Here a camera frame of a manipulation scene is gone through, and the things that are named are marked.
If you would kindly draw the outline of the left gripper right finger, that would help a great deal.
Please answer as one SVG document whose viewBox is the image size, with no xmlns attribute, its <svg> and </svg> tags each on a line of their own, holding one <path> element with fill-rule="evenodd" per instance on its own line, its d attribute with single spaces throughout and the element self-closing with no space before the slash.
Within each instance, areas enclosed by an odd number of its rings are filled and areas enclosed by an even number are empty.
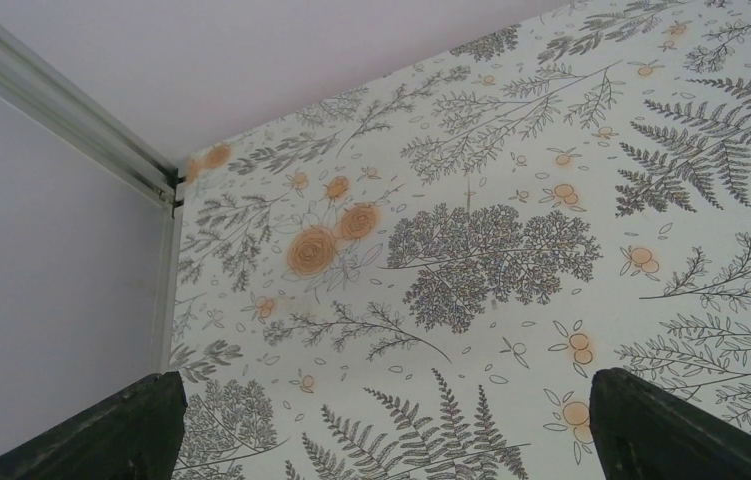
<svg viewBox="0 0 751 480">
<path fill-rule="evenodd" d="M 606 479 L 751 479 L 751 435 L 622 368 L 591 381 Z"/>
</svg>

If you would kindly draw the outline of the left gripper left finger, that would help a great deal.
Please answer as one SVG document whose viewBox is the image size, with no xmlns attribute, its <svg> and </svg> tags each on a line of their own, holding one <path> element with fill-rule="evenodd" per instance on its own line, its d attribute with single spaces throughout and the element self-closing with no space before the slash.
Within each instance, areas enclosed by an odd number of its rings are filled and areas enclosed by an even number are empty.
<svg viewBox="0 0 751 480">
<path fill-rule="evenodd" d="M 187 407 L 178 372 L 147 375 L 0 455 L 0 479 L 170 479 Z"/>
</svg>

